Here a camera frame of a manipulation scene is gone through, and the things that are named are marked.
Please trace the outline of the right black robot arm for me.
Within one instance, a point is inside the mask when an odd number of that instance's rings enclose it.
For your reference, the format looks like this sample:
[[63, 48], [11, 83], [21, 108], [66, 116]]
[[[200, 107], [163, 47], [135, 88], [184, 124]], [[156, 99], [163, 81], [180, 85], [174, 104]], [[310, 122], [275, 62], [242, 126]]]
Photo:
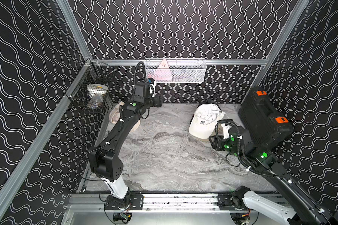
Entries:
[[264, 177], [290, 205], [284, 207], [249, 188], [240, 187], [232, 194], [236, 207], [253, 209], [282, 225], [338, 225], [338, 211], [320, 205], [286, 172], [277, 157], [252, 147], [245, 129], [240, 129], [232, 120], [220, 120], [215, 133], [215, 139], [238, 158], [240, 165]]

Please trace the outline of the cream cap with text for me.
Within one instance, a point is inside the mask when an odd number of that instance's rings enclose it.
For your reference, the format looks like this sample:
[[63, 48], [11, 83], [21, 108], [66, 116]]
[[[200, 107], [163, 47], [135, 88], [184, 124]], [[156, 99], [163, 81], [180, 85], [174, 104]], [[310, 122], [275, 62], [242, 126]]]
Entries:
[[[109, 113], [109, 120], [111, 123], [116, 124], [119, 120], [120, 117], [120, 112], [119, 112], [119, 107], [123, 106], [125, 103], [123, 101], [120, 101], [115, 107], [114, 109], [111, 110], [111, 112]], [[133, 133], [134, 131], [136, 131], [140, 126], [140, 121], [138, 121], [133, 128], [131, 129], [131, 133]]]

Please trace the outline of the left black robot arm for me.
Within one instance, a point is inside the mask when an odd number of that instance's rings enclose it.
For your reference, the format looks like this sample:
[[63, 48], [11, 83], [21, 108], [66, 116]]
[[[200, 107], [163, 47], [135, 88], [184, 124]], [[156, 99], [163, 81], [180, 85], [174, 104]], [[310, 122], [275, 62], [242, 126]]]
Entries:
[[147, 78], [145, 82], [134, 84], [132, 98], [118, 107], [119, 119], [107, 137], [89, 150], [91, 172], [104, 181], [115, 200], [128, 201], [130, 191], [122, 177], [124, 164], [119, 158], [120, 150], [133, 127], [145, 119], [151, 107], [162, 106], [162, 98], [155, 94], [156, 80]]

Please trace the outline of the white cap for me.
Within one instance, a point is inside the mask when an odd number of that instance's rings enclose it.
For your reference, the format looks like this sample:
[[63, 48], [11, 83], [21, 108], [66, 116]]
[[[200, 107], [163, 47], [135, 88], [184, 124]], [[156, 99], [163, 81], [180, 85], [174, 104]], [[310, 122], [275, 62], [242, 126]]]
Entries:
[[200, 104], [190, 122], [189, 134], [199, 140], [208, 141], [215, 130], [217, 122], [222, 120], [223, 117], [224, 112], [217, 104]]

